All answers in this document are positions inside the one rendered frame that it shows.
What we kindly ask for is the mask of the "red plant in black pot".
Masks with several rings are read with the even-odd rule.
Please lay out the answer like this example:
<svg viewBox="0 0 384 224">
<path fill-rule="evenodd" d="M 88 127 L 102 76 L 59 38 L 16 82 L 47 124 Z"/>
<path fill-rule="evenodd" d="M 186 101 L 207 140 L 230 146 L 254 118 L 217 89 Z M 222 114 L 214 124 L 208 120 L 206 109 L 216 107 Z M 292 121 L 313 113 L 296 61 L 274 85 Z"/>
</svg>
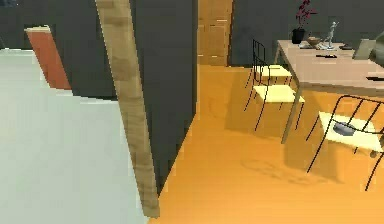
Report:
<svg viewBox="0 0 384 224">
<path fill-rule="evenodd" d="M 302 0 L 295 15 L 298 26 L 292 30 L 291 41 L 293 44 L 300 44 L 303 41 L 305 34 L 304 25 L 312 15 L 316 14 L 316 10 L 311 7 L 311 0 Z"/>
</svg>

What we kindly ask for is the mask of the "grey figure statue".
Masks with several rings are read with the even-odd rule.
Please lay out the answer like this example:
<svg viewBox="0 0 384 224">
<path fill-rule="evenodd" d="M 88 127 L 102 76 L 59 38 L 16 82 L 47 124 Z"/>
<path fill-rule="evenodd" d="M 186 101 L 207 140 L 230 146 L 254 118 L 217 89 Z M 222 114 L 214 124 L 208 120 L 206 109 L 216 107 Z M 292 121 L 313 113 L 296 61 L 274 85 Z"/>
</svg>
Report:
<svg viewBox="0 0 384 224">
<path fill-rule="evenodd" d="M 335 33 L 335 30 L 336 30 L 336 27 L 338 26 L 338 24 L 339 24 L 339 22 L 336 22 L 336 21 L 332 22 L 332 24 L 330 26 L 330 30 L 329 30 L 328 36 L 323 41 L 325 43 L 325 46 L 326 46 L 327 50 L 334 49 L 334 47 L 332 45 L 332 40 L 333 40 L 334 33 Z"/>
</svg>

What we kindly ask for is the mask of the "grey object on chair seat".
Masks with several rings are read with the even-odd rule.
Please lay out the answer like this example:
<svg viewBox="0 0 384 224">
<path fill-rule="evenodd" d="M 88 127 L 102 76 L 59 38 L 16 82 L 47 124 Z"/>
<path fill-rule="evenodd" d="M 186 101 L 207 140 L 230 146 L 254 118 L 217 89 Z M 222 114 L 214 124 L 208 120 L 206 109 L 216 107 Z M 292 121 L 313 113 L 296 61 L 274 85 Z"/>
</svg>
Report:
<svg viewBox="0 0 384 224">
<path fill-rule="evenodd" d="M 345 122 L 335 123 L 333 130 L 342 136 L 353 136 L 355 133 L 354 127 Z"/>
</svg>

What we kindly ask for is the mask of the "orange red room door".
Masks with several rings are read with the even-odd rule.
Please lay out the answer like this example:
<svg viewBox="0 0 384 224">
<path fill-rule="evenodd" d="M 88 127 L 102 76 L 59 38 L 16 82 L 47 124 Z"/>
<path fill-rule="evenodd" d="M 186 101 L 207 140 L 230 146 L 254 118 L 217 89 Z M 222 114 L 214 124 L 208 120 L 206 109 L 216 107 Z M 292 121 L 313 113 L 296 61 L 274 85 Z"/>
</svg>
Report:
<svg viewBox="0 0 384 224">
<path fill-rule="evenodd" d="M 50 88 L 70 90 L 66 72 L 49 26 L 25 28 L 32 49 Z"/>
</svg>

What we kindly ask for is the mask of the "grey green laptop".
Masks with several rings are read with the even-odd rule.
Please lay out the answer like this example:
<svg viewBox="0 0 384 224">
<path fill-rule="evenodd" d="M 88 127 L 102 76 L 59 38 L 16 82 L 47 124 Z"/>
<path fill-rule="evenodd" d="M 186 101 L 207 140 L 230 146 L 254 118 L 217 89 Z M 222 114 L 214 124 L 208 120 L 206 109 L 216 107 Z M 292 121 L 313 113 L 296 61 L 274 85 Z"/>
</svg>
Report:
<svg viewBox="0 0 384 224">
<path fill-rule="evenodd" d="M 362 39 L 359 46 L 354 51 L 352 58 L 354 60 L 368 60 L 375 45 L 375 40 Z"/>
</svg>

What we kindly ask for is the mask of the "light wooden room door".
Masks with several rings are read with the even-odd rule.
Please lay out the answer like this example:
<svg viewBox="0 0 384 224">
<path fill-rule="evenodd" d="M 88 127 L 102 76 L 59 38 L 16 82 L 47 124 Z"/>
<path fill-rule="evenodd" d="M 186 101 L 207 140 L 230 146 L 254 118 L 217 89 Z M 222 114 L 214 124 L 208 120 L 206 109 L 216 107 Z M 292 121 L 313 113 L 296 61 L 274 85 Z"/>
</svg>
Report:
<svg viewBox="0 0 384 224">
<path fill-rule="evenodd" d="M 199 64 L 227 66 L 233 0 L 198 0 Z"/>
</svg>

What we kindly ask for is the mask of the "beige dining table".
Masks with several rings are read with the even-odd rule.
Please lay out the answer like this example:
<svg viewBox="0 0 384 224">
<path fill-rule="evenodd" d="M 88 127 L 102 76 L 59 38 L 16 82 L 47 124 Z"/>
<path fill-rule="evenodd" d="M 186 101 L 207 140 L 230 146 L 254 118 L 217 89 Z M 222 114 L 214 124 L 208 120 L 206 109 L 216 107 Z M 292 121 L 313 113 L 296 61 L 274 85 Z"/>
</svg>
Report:
<svg viewBox="0 0 384 224">
<path fill-rule="evenodd" d="M 336 55 L 336 59 L 318 58 L 317 54 Z M 370 60 L 354 60 L 352 51 L 304 50 L 290 40 L 278 40 L 275 59 L 282 56 L 296 84 L 281 143 L 288 138 L 296 107 L 303 90 L 384 97 L 384 82 L 369 81 L 367 76 L 384 77 L 384 68 Z"/>
</svg>

